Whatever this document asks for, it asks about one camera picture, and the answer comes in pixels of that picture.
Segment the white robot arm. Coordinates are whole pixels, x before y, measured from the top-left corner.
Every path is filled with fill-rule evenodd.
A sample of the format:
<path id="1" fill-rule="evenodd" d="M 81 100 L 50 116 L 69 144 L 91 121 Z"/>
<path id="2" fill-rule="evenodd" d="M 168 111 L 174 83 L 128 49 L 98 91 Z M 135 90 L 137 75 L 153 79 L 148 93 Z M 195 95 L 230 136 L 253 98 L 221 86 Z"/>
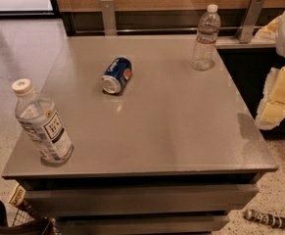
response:
<path id="1" fill-rule="evenodd" d="M 285 11 L 256 33 L 256 38 L 275 41 L 276 53 L 285 58 Z M 266 76 L 257 115 L 256 125 L 271 130 L 285 118 L 285 66 L 271 68 Z"/>

